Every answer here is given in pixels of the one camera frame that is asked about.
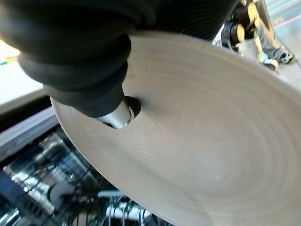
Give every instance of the gray jeans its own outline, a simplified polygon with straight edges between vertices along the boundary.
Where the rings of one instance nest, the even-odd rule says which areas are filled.
[[[262,20],[260,20],[257,31],[260,38],[262,50],[268,55],[269,59],[279,61],[281,55],[285,53],[284,47],[274,39],[273,32],[270,32],[267,29]]]

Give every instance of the round plate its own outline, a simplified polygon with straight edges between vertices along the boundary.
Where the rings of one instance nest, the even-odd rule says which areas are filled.
[[[183,35],[132,37],[123,88],[142,110],[111,129],[52,100],[113,185],[178,226],[298,226],[301,96],[256,62]]]

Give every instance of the person's legs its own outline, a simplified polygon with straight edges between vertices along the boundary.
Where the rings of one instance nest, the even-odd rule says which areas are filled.
[[[274,59],[285,64],[291,62],[294,55],[289,54],[288,51],[286,51],[285,48],[274,39],[274,36],[269,32],[262,20],[260,20],[257,31],[261,41],[262,50],[270,59]]]

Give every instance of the metal rack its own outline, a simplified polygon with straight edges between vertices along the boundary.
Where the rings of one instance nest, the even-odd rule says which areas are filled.
[[[25,146],[0,181],[0,225],[171,226],[103,178],[61,128]]]

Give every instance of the white surface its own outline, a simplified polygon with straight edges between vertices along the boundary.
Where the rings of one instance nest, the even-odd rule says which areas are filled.
[[[132,37],[128,62],[123,88],[142,110],[125,128],[53,101],[101,174],[177,226],[300,225],[298,91],[264,66],[187,36]]]
[[[1,105],[43,89],[43,85],[28,77],[18,64],[0,67]]]

